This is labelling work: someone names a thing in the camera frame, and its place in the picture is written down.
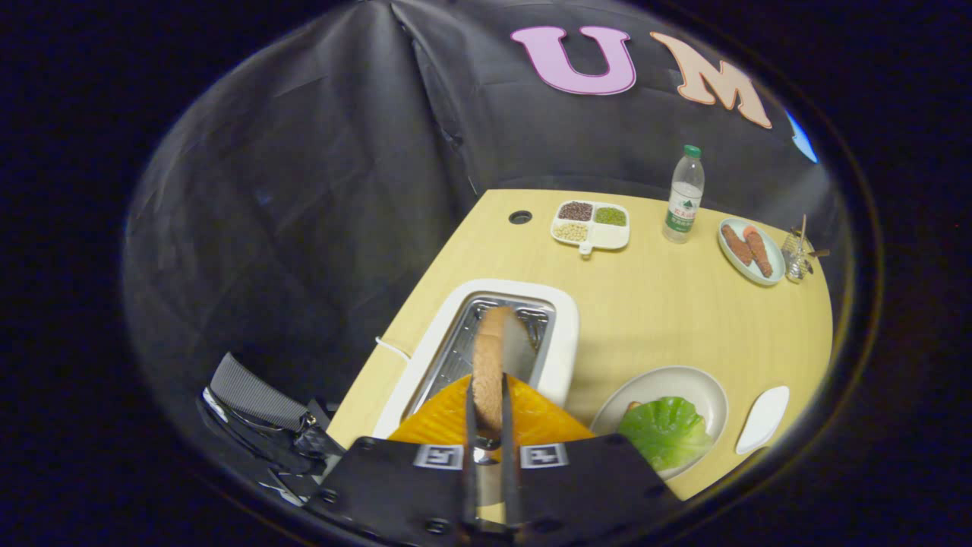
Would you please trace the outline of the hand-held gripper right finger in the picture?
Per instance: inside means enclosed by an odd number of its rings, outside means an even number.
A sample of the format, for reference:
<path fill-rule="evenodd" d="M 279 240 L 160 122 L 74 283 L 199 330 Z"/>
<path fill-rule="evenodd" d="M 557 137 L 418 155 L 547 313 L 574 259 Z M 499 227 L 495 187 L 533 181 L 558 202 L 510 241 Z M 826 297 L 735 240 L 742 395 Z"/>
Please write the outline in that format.
<path fill-rule="evenodd" d="M 504 526 L 514 533 L 652 533 L 680 499 L 619 434 L 515 444 L 511 378 L 503 379 Z"/>

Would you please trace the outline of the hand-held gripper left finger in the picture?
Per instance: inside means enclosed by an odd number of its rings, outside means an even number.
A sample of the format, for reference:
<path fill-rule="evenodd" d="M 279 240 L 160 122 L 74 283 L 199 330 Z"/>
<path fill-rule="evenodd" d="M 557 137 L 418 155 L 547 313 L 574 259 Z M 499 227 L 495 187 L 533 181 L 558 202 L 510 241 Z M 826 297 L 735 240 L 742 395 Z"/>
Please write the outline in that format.
<path fill-rule="evenodd" d="M 477 481 L 473 404 L 462 384 L 459 444 L 361 437 L 305 508 L 326 523 L 385 546 L 473 546 Z"/>

